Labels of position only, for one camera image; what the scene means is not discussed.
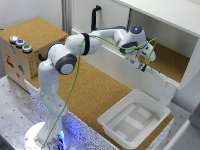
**robotic arm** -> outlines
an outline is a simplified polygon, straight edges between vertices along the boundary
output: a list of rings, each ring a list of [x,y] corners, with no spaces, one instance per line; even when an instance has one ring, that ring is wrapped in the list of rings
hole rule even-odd
[[[147,43],[145,32],[141,26],[132,26],[128,33],[123,27],[115,27],[110,29],[96,30],[91,32],[89,35],[112,38],[119,47],[124,48],[134,48]],[[48,109],[48,114],[45,118],[45,124],[40,129],[36,137],[38,142],[37,145],[40,147],[45,143],[50,130],[53,128],[56,119],[59,117],[65,106],[64,101],[57,95],[57,91],[59,89],[58,72],[62,75],[68,75],[74,70],[77,62],[76,56],[79,55],[80,45],[83,38],[84,37],[82,34],[72,35],[66,39],[65,45],[62,43],[54,43],[49,49],[47,60],[41,62],[39,65],[38,75],[40,89],[38,92],[40,95],[40,100]],[[94,54],[100,49],[101,39],[97,37],[90,37],[89,41],[90,46],[88,54]],[[85,43],[86,42],[84,42],[82,45],[81,54],[84,54],[85,52]],[[147,44],[137,50],[119,49],[119,51],[123,54],[128,54],[131,52],[131,55],[134,55],[135,58],[133,63],[134,67],[138,68],[139,65],[137,57],[142,55],[148,58],[152,49],[153,46],[151,44]],[[154,61],[155,58],[156,56],[153,52],[151,54],[150,61]],[[59,135],[61,135],[60,133],[62,131],[63,127],[61,117],[52,134],[50,135],[47,145],[48,143],[55,141],[57,137],[60,137]]]

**cork surface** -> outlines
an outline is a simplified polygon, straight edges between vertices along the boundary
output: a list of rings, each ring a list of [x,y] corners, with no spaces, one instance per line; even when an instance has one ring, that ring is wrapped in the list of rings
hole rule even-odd
[[[76,70],[67,76],[59,75],[58,94],[64,101],[67,100],[75,74]],[[29,82],[39,88],[38,77]],[[68,103],[68,109],[120,150],[123,150],[105,134],[103,127],[97,122],[97,118],[130,92],[131,89],[81,59],[79,76]],[[172,119],[173,116],[169,115],[137,150],[145,150]]]
[[[159,43],[156,45],[155,53],[156,60],[149,66],[180,83],[190,59]]]
[[[19,39],[30,44],[33,51],[57,41],[68,34],[40,17],[36,17],[0,31],[0,37],[9,43],[10,36],[17,35]]]

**green cable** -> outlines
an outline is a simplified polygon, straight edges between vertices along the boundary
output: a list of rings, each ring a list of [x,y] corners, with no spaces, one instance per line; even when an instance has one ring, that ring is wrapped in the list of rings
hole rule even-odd
[[[73,83],[73,85],[72,85],[71,91],[70,91],[70,93],[69,93],[67,102],[65,103],[65,107],[62,109],[62,111],[61,111],[60,115],[58,116],[56,122],[54,123],[53,128],[51,129],[51,131],[50,131],[50,133],[49,133],[49,135],[48,135],[46,141],[45,141],[44,144],[42,145],[41,150],[44,148],[45,144],[47,143],[47,141],[48,141],[48,139],[49,139],[49,136],[51,135],[51,133],[52,133],[54,127],[56,126],[58,120],[60,119],[60,117],[61,117],[61,115],[62,115],[62,113],[63,113],[63,111],[65,110],[65,108],[66,108],[66,106],[67,106],[67,103],[69,102],[69,99],[70,99],[71,94],[72,94],[72,92],[73,92],[74,86],[75,86],[75,84],[76,84],[76,80],[77,80],[77,78],[78,78],[79,67],[80,67],[80,60],[81,60],[81,59],[80,59],[80,58],[81,58],[81,49],[82,49],[82,46],[83,46],[83,42],[84,42],[84,41],[85,41],[85,38],[84,38],[84,39],[82,40],[82,42],[81,42],[80,51],[79,51],[79,60],[78,60],[78,67],[77,67],[76,77],[75,77],[74,83]]]
[[[120,46],[118,46],[118,45],[116,45],[116,44],[114,44],[114,43],[112,43],[112,42],[110,42],[110,41],[108,41],[108,40],[106,40],[106,39],[100,37],[100,36],[90,35],[90,37],[96,37],[96,38],[102,39],[102,40],[104,40],[104,41],[110,43],[110,44],[113,45],[113,46],[116,46],[116,47],[118,47],[118,48],[120,48],[120,49],[126,49],[126,50],[138,49],[138,48],[141,48],[141,47],[146,46],[148,43],[151,43],[151,42],[155,41],[154,46],[153,46],[153,49],[152,49],[152,51],[151,51],[151,53],[150,53],[150,55],[149,55],[149,58],[148,58],[148,61],[147,61],[147,65],[148,65],[148,63],[150,62],[151,54],[153,53],[153,51],[154,51],[154,49],[155,49],[155,46],[156,46],[156,43],[157,43],[157,39],[154,38],[154,39],[152,39],[152,40],[150,40],[150,41],[147,41],[147,43],[145,43],[145,44],[143,44],[143,45],[140,45],[140,46],[138,46],[138,47],[134,47],[134,48],[124,48],[124,47],[120,47]],[[65,106],[64,106],[64,108],[62,109],[60,115],[58,116],[56,122],[54,123],[53,128],[51,129],[51,131],[50,131],[50,133],[49,133],[49,135],[48,135],[46,141],[44,142],[44,144],[43,144],[41,150],[44,148],[45,144],[47,143],[47,141],[48,141],[48,139],[49,139],[49,136],[51,135],[51,133],[52,133],[54,127],[56,126],[58,120],[60,119],[62,113],[64,112],[64,110],[65,110],[65,108],[66,108],[66,106],[67,106],[67,104],[68,104],[68,102],[69,102],[69,99],[70,99],[70,97],[71,97],[71,94],[72,94],[72,92],[73,92],[74,86],[75,86],[75,84],[76,84],[76,80],[77,80],[77,78],[78,78],[79,67],[80,67],[80,58],[81,58],[81,49],[82,49],[82,46],[83,46],[83,42],[84,42],[84,41],[85,41],[85,38],[83,38],[83,40],[82,40],[82,42],[81,42],[81,46],[80,46],[80,50],[79,50],[79,60],[78,60],[78,67],[77,67],[76,77],[75,77],[74,83],[73,83],[73,85],[72,85],[71,91],[70,91],[70,93],[69,93],[68,99],[67,99],[67,101],[66,101],[66,103],[65,103]]]

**white plastic bin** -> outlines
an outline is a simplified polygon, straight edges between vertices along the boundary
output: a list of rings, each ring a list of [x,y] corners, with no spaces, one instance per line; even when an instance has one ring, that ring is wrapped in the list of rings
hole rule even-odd
[[[105,133],[122,147],[136,149],[169,113],[169,108],[135,89],[97,121]]]

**cardboard box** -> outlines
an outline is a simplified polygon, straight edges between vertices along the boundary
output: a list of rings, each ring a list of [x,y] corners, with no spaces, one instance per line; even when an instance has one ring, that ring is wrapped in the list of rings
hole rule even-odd
[[[10,44],[10,36],[16,35],[32,46],[29,54]],[[0,31],[0,51],[6,74],[25,90],[27,81],[38,75],[38,54],[46,57],[49,45],[54,41],[65,42],[68,34],[42,18],[36,17]]]

